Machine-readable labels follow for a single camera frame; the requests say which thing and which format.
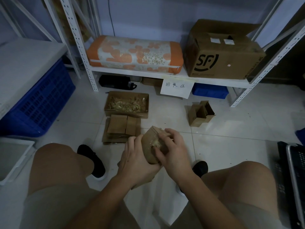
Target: sf logo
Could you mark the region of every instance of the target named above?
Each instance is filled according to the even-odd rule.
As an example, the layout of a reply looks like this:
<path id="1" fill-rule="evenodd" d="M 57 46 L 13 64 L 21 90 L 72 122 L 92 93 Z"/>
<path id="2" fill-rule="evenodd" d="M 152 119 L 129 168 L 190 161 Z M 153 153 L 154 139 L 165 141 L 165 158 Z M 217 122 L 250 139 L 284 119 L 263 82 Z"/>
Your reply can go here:
<path id="1" fill-rule="evenodd" d="M 197 63 L 196 65 L 197 66 L 202 65 L 205 68 L 203 68 L 203 69 L 194 68 L 194 70 L 195 71 L 207 71 L 207 70 L 211 69 L 215 65 L 215 63 L 217 62 L 218 57 L 219 57 L 218 54 L 216 54 L 216 55 L 207 55 L 207 56 L 206 55 L 200 55 L 199 58 L 198 58 L 200 63 Z"/>

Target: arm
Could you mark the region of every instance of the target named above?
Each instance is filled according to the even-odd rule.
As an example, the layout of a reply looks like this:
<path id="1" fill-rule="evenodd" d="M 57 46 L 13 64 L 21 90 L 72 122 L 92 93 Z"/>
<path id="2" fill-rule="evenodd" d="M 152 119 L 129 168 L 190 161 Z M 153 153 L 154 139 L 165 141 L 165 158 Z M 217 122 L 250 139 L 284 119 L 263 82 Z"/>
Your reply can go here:
<path id="1" fill-rule="evenodd" d="M 203 228 L 245 229 L 238 219 L 218 200 L 193 171 L 184 140 L 179 132 L 165 129 L 173 135 L 173 141 L 164 134 L 159 137 L 167 145 L 166 156 L 155 148 L 156 156 L 168 175 L 177 183 L 194 208 Z"/>
<path id="2" fill-rule="evenodd" d="M 128 191 L 141 183 L 151 173 L 160 170 L 160 165 L 150 165 L 146 161 L 141 139 L 143 135 L 130 137 L 122 153 L 119 170 L 106 187 L 79 212 L 65 229 L 108 228 L 115 212 Z"/>

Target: hand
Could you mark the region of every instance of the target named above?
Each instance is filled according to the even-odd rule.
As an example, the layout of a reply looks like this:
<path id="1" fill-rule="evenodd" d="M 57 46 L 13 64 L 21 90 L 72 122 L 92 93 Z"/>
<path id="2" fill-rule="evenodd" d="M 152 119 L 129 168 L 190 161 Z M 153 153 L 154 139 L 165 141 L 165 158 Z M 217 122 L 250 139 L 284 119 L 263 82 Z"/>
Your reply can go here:
<path id="1" fill-rule="evenodd" d="M 138 137 L 129 137 L 119 163 L 117 175 L 127 179 L 130 188 L 143 183 L 149 178 L 153 178 L 161 169 L 160 164 L 151 165 L 146 161 L 142 150 L 142 137 L 143 134 Z"/>
<path id="2" fill-rule="evenodd" d="M 159 148 L 155 147 L 156 156 L 165 167 L 168 175 L 179 185 L 180 181 L 188 178 L 189 173 L 193 172 L 188 151 L 183 137 L 178 131 L 171 128 L 166 128 L 165 131 L 173 136 L 173 141 L 165 134 L 159 133 L 159 138 L 165 142 L 169 152 L 165 156 Z"/>

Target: khaki shorts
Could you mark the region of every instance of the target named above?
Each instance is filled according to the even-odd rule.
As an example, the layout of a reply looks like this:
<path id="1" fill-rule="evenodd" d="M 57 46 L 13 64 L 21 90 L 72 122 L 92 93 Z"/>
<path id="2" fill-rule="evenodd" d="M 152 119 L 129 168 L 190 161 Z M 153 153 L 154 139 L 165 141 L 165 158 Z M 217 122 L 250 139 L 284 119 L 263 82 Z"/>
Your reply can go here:
<path id="1" fill-rule="evenodd" d="M 20 229 L 59 229 L 92 200 L 99 191 L 77 185 L 48 187 L 28 196 L 24 202 L 24 212 Z M 226 207 L 249 229 L 281 228 L 281 223 L 265 210 L 234 203 Z M 112 229 L 139 228 L 135 218 L 124 202 L 110 226 Z M 192 206 L 188 203 L 171 229 L 202 228 Z"/>

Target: white tile floor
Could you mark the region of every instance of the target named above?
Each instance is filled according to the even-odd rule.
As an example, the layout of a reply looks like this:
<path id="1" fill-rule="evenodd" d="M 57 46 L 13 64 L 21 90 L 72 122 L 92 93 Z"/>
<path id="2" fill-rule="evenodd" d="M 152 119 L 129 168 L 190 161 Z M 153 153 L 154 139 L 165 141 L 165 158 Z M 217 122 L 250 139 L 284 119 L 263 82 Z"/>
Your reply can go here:
<path id="1" fill-rule="evenodd" d="M 101 158 L 108 171 L 107 179 L 87 181 L 91 188 L 102 190 L 117 172 L 123 144 L 103 145 L 104 104 L 109 88 L 93 92 L 87 77 L 72 76 L 76 90 L 58 118 L 41 138 L 36 148 L 50 142 L 67 144 L 74 151 L 84 143 Z M 149 94 L 149 118 L 142 119 L 143 133 L 152 125 L 181 132 L 192 162 L 205 160 L 209 171 L 227 168 L 242 161 L 270 165 L 277 154 L 277 141 L 298 142 L 294 131 L 305 127 L 304 92 L 295 86 L 258 84 L 241 103 L 230 108 L 227 100 L 190 95 L 181 99 L 160 95 L 160 89 L 138 84 L 135 92 Z M 199 128 L 190 127 L 189 106 L 209 100 L 216 116 Z M 0 187 L 1 228 L 18 228 L 32 160 L 17 179 Z M 141 228 L 160 228 L 160 222 L 172 224 L 187 203 L 175 191 L 175 183 L 162 169 L 154 180 L 128 193 L 125 202 Z"/>

